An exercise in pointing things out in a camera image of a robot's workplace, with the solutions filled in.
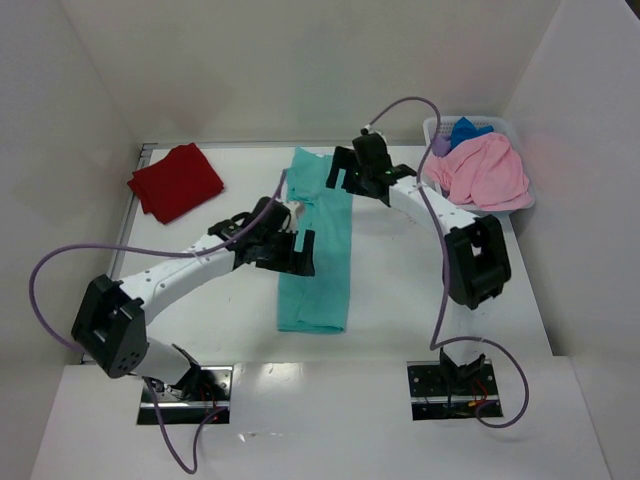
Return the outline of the white plastic laundry basket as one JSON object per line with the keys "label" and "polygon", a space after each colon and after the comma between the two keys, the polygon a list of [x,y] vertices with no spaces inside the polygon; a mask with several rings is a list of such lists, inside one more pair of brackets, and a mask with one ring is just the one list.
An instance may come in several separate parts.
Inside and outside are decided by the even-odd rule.
{"label": "white plastic laundry basket", "polygon": [[[450,135],[452,127],[454,126],[454,124],[461,117],[468,118],[476,127],[482,127],[482,126],[491,125],[494,128],[494,131],[492,133],[499,133],[499,134],[502,134],[502,135],[506,136],[509,139],[509,141],[511,142],[512,147],[516,150],[516,152],[520,155],[520,157],[522,159],[521,146],[519,144],[517,136],[515,135],[515,133],[513,131],[513,128],[511,127],[511,125],[506,120],[504,120],[502,118],[499,118],[499,117],[491,117],[491,116],[444,116],[440,120],[438,120],[438,119],[436,119],[434,117],[431,117],[431,118],[426,119],[423,122],[423,133],[424,133],[425,139],[433,141],[434,137],[437,134]],[[523,164],[524,172],[527,175],[523,159],[522,159],[522,164]],[[435,183],[434,181],[432,181],[432,183],[435,184],[435,187],[436,187],[436,189],[438,191],[443,193],[445,195],[445,197],[448,198],[448,193],[445,192],[440,187],[439,184]],[[488,211],[482,211],[482,210],[480,210],[480,209],[478,209],[478,208],[476,208],[474,206],[470,206],[470,205],[465,205],[465,206],[460,206],[460,207],[463,208],[463,209],[466,209],[468,211],[473,211],[473,212],[503,213],[505,215],[509,215],[509,214],[514,213],[514,212],[519,211],[519,210],[528,209],[528,208],[530,208],[530,207],[532,207],[534,205],[534,203],[535,203],[534,189],[533,189],[533,184],[532,184],[530,179],[529,179],[529,192],[533,196],[534,201],[531,204],[529,204],[527,207],[522,208],[522,209],[518,209],[518,210],[488,212]]]}

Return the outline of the purple t shirt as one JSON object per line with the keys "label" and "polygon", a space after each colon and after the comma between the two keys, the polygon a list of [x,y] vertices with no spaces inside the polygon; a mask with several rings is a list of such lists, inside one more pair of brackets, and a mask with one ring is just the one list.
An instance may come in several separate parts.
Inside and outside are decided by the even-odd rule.
{"label": "purple t shirt", "polygon": [[451,151],[451,136],[447,134],[437,134],[432,141],[431,152],[436,157],[445,157]]}

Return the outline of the blue t shirt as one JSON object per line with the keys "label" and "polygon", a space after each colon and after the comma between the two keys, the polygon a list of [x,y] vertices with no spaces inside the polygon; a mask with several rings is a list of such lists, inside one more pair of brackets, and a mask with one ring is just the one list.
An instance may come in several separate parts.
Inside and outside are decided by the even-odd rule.
{"label": "blue t shirt", "polygon": [[461,117],[452,127],[450,134],[451,149],[455,149],[461,143],[489,133],[494,128],[491,125],[476,127],[468,118]]}

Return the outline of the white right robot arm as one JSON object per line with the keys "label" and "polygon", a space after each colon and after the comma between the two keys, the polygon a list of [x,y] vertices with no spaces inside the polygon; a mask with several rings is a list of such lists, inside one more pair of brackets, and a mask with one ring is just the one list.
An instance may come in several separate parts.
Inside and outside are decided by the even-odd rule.
{"label": "white right robot arm", "polygon": [[335,148],[326,186],[379,200],[406,214],[434,233],[444,248],[445,299],[430,348],[439,352],[443,384],[452,391],[461,389],[484,366],[480,326],[491,301],[511,278],[500,221],[458,208],[422,183],[414,169],[394,165],[384,138],[368,130],[350,148]]}

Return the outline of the teal t shirt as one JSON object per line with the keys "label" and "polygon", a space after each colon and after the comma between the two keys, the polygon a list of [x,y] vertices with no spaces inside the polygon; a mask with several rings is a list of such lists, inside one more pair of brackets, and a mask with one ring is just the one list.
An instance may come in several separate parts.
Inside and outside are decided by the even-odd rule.
{"label": "teal t shirt", "polygon": [[353,198],[329,189],[332,157],[296,148],[288,169],[286,198],[305,206],[300,232],[315,232],[315,274],[282,274],[278,282],[277,329],[284,333],[345,331],[351,286]]}

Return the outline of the red folded t shirt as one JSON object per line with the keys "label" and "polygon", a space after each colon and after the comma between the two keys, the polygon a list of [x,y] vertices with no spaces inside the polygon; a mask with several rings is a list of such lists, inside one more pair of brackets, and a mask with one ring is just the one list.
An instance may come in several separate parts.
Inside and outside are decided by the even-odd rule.
{"label": "red folded t shirt", "polygon": [[143,212],[167,225],[224,190],[224,182],[195,143],[179,145],[137,170],[128,186]]}

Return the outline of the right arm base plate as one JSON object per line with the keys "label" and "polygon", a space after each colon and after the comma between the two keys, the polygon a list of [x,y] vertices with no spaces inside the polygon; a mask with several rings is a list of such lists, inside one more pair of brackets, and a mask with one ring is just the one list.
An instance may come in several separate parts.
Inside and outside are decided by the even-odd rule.
{"label": "right arm base plate", "polygon": [[469,379],[448,386],[437,362],[407,365],[412,418],[414,421],[502,418],[499,391],[491,363]]}

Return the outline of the pink t shirt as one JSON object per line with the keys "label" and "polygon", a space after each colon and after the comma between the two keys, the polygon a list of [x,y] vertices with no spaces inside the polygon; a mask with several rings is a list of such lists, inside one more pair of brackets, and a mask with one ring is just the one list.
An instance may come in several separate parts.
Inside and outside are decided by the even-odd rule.
{"label": "pink t shirt", "polygon": [[534,201],[520,155],[499,133],[465,140],[444,157],[431,154],[425,170],[459,206],[499,212],[522,209]]}

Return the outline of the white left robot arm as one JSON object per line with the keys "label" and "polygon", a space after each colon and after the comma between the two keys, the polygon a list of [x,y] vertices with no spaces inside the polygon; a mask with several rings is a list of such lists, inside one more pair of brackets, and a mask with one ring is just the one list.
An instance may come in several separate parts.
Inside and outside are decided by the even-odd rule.
{"label": "white left robot arm", "polygon": [[313,276],[315,233],[299,230],[304,213],[299,201],[263,197],[253,211],[210,227],[177,258],[119,280],[96,277],[82,299],[72,338],[108,377],[135,375],[193,399],[212,382],[211,374],[184,348],[150,337],[148,326],[192,291],[244,265]]}

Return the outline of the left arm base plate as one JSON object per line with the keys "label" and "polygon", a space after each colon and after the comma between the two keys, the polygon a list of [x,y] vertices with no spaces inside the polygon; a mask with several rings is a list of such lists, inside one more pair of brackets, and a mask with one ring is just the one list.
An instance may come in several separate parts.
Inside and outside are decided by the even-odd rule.
{"label": "left arm base plate", "polygon": [[136,424],[158,425],[153,397],[166,425],[197,425],[205,418],[210,424],[228,424],[232,380],[231,365],[202,367],[195,385],[186,390],[152,379],[151,386],[142,387]]}

